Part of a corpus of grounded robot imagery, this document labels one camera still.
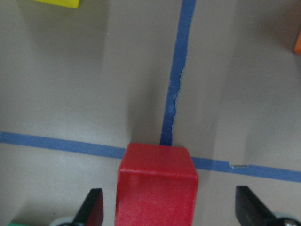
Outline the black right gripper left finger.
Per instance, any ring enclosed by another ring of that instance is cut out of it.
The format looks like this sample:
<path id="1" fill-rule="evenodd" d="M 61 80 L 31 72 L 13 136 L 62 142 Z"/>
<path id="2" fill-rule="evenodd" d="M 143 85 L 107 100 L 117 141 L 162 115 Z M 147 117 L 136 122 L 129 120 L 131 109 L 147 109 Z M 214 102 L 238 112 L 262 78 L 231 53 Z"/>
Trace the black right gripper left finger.
<path id="1" fill-rule="evenodd" d="M 82 203 L 72 221 L 73 226 L 101 226 L 104 218 L 103 193 L 101 188 L 93 188 Z"/>

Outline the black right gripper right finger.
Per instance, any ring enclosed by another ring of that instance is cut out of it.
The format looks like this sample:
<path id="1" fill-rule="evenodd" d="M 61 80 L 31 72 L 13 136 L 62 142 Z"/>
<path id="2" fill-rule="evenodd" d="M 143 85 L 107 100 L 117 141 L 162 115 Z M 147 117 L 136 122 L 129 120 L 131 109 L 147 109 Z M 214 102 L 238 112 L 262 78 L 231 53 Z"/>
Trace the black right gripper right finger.
<path id="1" fill-rule="evenodd" d="M 281 226 L 282 220 L 264 205 L 247 186 L 237 186 L 235 216 L 241 226 Z"/>

